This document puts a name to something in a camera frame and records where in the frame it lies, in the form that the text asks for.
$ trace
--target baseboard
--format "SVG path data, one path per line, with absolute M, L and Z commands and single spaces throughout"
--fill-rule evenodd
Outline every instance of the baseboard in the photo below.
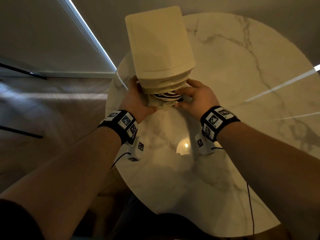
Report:
M 112 79 L 114 72 L 34 72 L 45 77 L 66 77 L 66 78 L 106 78 Z M 15 71 L 0 70 L 0 76 L 28 76 Z

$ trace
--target person's right arm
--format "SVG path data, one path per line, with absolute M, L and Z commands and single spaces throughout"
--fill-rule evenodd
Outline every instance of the person's right arm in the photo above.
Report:
M 213 91 L 189 79 L 177 90 L 192 98 L 177 108 L 197 120 L 220 105 Z M 242 122 L 225 126 L 217 141 L 254 192 L 292 234 L 317 239 L 320 233 L 320 160 Z

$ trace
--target dark pants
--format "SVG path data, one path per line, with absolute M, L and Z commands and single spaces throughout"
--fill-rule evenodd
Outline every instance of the dark pants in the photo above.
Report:
M 177 214 L 157 215 L 130 192 L 118 222 L 107 240 L 123 239 L 217 239 L 203 231 L 187 218 Z

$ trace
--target white marble surface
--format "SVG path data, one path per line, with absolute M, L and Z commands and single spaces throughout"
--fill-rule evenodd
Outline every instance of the white marble surface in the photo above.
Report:
M 302 52 L 270 27 L 241 16 L 202 13 L 184 16 L 184 21 L 196 61 L 190 77 L 210 86 L 221 105 L 243 122 L 319 158 L 320 114 L 308 115 L 320 111 L 316 72 L 245 102 L 312 71 Z M 125 83 L 135 74 L 130 53 L 118 74 Z M 125 94 L 115 75 L 106 115 L 117 110 Z M 145 157 L 137 162 L 124 158 L 116 166 L 133 193 L 155 213 L 183 215 L 218 237 L 252 234 L 246 182 L 223 150 L 199 154 L 194 141 L 199 131 L 200 123 L 186 113 L 159 110 L 140 124 L 138 135 L 147 142 Z M 124 145 L 119 155 L 126 150 Z M 255 232 L 278 225 L 261 199 L 250 193 Z

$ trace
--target black metal rod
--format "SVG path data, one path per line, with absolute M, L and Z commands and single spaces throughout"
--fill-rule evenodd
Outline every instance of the black metal rod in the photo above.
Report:
M 43 138 L 43 136 L 39 136 L 39 135 L 32 134 L 32 133 L 29 133 L 29 132 L 25 132 L 25 131 L 18 130 L 18 129 L 12 129 L 12 128 L 5 127 L 5 126 L 2 126 L 2 125 L 0 125 L 0 130 L 9 131 L 9 132 L 17 133 L 17 134 L 22 134 L 22 135 L 25 135 L 25 136 L 31 136 L 31 137 L 38 138 L 38 139 L 42 139 Z
M 0 63 L 0 67 L 7 68 L 9 70 L 13 70 L 13 71 L 20 72 L 20 73 L 23 73 L 23 74 L 27 74 L 29 76 L 34 76 L 34 77 L 37 77 L 37 78 L 41 78 L 41 79 L 47 80 L 47 78 L 45 76 L 37 75 L 37 74 L 34 74 L 32 72 L 27 72 L 27 71 L 24 71 L 24 70 L 21 70 L 19 68 L 15 68 L 13 66 L 9 66 L 9 65 L 6 65 L 6 64 Z

